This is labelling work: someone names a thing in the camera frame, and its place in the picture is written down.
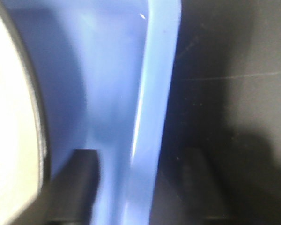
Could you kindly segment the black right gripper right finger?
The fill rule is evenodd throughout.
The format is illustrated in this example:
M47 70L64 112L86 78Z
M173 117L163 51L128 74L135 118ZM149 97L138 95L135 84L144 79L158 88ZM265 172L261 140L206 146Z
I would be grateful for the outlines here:
M267 161L230 157L212 167L200 150L187 153L181 183L158 171L152 225L281 225L281 172Z

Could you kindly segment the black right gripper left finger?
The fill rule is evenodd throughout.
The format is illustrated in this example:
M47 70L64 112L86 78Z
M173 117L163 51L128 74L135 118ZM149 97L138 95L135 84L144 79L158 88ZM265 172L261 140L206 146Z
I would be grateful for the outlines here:
M77 149L42 190L43 225L88 225L100 178L96 150Z

